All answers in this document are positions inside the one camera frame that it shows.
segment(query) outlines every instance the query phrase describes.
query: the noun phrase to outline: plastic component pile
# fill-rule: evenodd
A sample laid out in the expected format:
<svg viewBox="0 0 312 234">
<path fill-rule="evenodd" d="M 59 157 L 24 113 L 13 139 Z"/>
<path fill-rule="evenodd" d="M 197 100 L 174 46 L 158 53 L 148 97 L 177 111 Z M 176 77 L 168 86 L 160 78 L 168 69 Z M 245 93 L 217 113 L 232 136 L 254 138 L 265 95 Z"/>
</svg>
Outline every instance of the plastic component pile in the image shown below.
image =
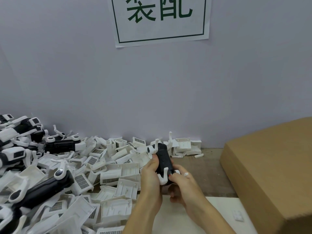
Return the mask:
<svg viewBox="0 0 312 234">
<path fill-rule="evenodd" d="M 202 156 L 201 141 L 171 132 L 169 141 L 147 146 L 136 137 L 80 138 L 56 126 L 49 132 L 38 118 L 0 115 L 0 234 L 121 233 L 155 143 L 172 157 Z"/>
</svg>

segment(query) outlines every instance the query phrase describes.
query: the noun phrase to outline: cardboard box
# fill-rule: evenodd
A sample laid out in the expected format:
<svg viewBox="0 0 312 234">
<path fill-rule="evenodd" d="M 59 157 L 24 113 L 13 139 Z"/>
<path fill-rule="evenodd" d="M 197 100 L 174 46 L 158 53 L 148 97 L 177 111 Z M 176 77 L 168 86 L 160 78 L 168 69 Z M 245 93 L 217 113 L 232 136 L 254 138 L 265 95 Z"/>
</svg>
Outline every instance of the cardboard box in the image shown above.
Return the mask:
<svg viewBox="0 0 312 234">
<path fill-rule="evenodd" d="M 312 233 L 312 117 L 233 139 L 220 162 L 259 234 Z"/>
</svg>

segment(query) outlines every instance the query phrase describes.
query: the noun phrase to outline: paper sign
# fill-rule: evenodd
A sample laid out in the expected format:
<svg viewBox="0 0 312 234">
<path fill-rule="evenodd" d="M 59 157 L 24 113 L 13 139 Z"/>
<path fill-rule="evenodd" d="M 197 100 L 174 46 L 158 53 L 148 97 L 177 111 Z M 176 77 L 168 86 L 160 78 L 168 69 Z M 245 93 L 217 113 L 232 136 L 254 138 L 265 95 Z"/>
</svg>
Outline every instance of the paper sign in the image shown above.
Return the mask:
<svg viewBox="0 0 312 234">
<path fill-rule="evenodd" d="M 107 0 L 116 47 L 209 38 L 212 0 Z"/>
</svg>

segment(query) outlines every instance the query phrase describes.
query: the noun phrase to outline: green border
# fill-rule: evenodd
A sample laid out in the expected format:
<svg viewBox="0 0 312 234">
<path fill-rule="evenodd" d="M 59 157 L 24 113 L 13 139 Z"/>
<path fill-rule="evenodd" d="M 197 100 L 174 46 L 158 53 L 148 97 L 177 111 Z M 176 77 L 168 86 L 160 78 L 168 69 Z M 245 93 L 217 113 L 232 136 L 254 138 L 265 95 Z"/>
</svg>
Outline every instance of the green border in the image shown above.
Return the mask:
<svg viewBox="0 0 312 234">
<path fill-rule="evenodd" d="M 118 42 L 119 42 L 119 43 L 133 43 L 133 42 L 151 41 L 151 40 L 159 40 L 159 39 L 175 39 L 175 38 L 183 38 L 183 37 L 191 37 L 191 36 L 200 36 L 200 35 L 204 35 L 204 34 L 205 34 L 206 1 L 207 1 L 207 0 L 205 0 L 204 24 L 203 24 L 203 31 L 202 31 L 202 34 L 194 34 L 194 35 L 184 35 L 184 36 L 166 37 L 166 38 L 158 38 L 158 39 L 143 39 L 143 40 L 135 40 L 135 41 L 120 42 L 120 39 L 119 39 L 119 32 L 118 32 L 118 27 L 117 27 L 117 20 L 116 20 L 116 15 L 115 15 L 114 2 L 113 2 L 113 0 L 112 0 L 113 11 L 114 11 L 114 17 L 115 17 L 115 24 L 116 24 L 116 30 L 117 30 L 117 35 L 118 35 Z"/>
</svg>

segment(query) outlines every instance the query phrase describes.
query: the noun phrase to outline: hand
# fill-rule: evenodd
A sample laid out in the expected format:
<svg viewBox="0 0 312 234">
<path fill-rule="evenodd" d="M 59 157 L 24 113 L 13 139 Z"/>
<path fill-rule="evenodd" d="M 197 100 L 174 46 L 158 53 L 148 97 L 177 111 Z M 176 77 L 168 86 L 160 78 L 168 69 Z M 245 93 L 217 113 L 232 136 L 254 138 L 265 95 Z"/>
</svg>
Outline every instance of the hand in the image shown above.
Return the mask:
<svg viewBox="0 0 312 234">
<path fill-rule="evenodd" d="M 181 175 L 174 173 L 169 180 L 177 185 L 171 185 L 168 189 L 171 203 L 180 203 L 184 206 L 188 216 L 201 228 L 205 228 L 203 217 L 205 212 L 212 206 L 204 196 L 193 176 L 181 165 L 173 165 Z"/>
<path fill-rule="evenodd" d="M 159 178 L 156 170 L 159 165 L 159 160 L 156 154 L 153 154 L 153 158 L 145 165 L 141 173 L 141 193 L 139 200 L 148 200 L 148 205 L 152 205 L 155 215 L 159 212 L 162 205 L 162 194 Z"/>
</svg>

